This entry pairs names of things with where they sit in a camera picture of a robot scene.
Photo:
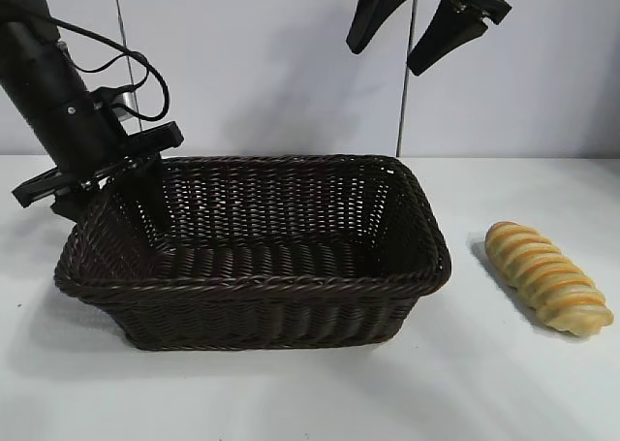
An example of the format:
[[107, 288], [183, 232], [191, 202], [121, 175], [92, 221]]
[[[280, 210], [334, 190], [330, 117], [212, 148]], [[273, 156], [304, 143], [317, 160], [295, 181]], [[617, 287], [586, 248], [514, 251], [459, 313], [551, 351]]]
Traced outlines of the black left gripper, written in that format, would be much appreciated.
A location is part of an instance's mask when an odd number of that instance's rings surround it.
[[159, 153], [182, 144], [176, 123], [129, 135], [111, 107], [95, 105], [89, 95], [45, 111], [28, 123], [55, 167], [13, 190], [21, 206], [52, 196], [54, 214], [84, 221], [105, 201], [109, 186], [105, 177], [145, 159], [134, 170], [137, 197], [158, 230], [170, 227]]

